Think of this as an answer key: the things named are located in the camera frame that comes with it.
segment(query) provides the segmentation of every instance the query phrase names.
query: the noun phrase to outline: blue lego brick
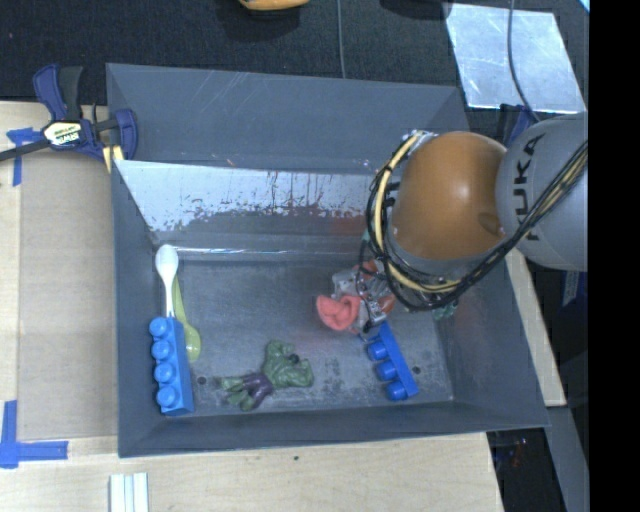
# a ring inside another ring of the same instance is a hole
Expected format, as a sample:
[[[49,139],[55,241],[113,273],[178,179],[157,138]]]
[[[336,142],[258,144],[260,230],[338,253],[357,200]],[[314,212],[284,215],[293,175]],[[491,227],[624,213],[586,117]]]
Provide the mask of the blue lego brick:
[[[156,360],[153,378],[158,383],[160,412],[180,416],[194,411],[184,327],[173,317],[156,317],[149,324],[151,355]]]
[[[386,386],[389,400],[398,401],[418,393],[418,385],[413,379],[411,370],[402,356],[391,328],[387,322],[382,322],[376,334],[367,338],[369,359],[378,362],[376,375]]]

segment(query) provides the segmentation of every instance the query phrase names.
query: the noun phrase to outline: cable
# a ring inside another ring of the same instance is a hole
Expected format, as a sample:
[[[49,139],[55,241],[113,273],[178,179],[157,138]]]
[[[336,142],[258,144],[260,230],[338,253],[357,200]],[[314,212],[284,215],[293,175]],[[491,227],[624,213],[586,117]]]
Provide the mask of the cable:
[[[393,252],[386,236],[387,210],[393,206],[389,194],[395,189],[395,184],[390,183],[391,174],[397,164],[407,157],[422,133],[424,132],[412,133],[378,172],[371,185],[366,210],[369,249],[374,257],[383,263],[389,289],[410,311],[425,311],[446,306],[486,276],[569,193],[582,176],[588,159],[588,141],[585,141],[535,201],[513,236],[494,248],[463,278],[446,281],[411,267]],[[360,265],[364,262],[364,249],[363,244],[359,255]]]
[[[342,78],[347,78],[347,73],[344,67],[344,45],[342,44],[342,4],[340,0],[336,0],[336,7],[338,9],[338,51],[340,52],[340,71],[342,72]]]
[[[509,22],[507,24],[507,55],[509,57],[509,69],[511,70],[511,78],[513,79],[513,83],[516,86],[516,90],[518,91],[518,95],[520,96],[520,99],[522,100],[522,103],[524,103],[524,106],[527,108],[527,110],[529,110],[529,112],[531,113],[531,116],[536,120],[536,122],[540,122],[540,118],[538,117],[538,115],[533,111],[533,109],[531,108],[531,105],[529,104],[529,102],[527,101],[526,96],[524,95],[524,92],[522,91],[522,87],[520,87],[520,81],[518,80],[518,77],[516,75],[516,70],[515,70],[515,66],[513,64],[513,52],[512,52],[512,44],[511,44],[511,33],[512,33],[512,28],[513,28],[513,11],[514,11],[514,7],[515,7],[515,0],[511,0],[511,6],[509,7]]]

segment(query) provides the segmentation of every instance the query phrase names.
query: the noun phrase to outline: white spoon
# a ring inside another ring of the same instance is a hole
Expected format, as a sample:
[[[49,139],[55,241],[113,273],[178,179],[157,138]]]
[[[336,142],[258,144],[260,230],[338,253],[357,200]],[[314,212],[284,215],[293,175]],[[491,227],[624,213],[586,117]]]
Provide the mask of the white spoon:
[[[173,298],[171,287],[178,272],[178,251],[172,245],[163,245],[156,252],[156,270],[164,283],[165,297],[167,299],[167,316],[176,316],[173,311]]]

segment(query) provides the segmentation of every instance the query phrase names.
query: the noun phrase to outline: gray bin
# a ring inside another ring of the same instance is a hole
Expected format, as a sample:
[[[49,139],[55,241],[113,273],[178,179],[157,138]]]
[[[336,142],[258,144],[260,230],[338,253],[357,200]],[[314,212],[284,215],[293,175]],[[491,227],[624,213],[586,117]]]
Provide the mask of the gray bin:
[[[144,66],[108,67],[111,110],[138,118],[136,160],[112,172],[122,457],[371,441],[548,424],[504,265],[453,317],[396,307],[389,323],[420,392],[390,402],[365,344],[314,300],[357,261],[373,170],[413,128],[467,129],[455,88]],[[178,247],[195,412],[154,401],[156,249]],[[258,370],[271,339],[311,362],[311,388],[245,413],[219,379]]]

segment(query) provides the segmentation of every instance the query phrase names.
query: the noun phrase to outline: green plastic toy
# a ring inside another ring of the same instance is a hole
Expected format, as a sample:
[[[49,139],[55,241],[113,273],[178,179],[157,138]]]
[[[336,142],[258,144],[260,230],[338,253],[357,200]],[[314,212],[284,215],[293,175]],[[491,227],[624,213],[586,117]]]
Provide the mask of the green plastic toy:
[[[222,379],[222,389],[230,393],[229,403],[250,411],[276,389],[310,387],[313,384],[311,364],[307,359],[301,360],[294,350],[291,343],[271,340],[261,372]]]

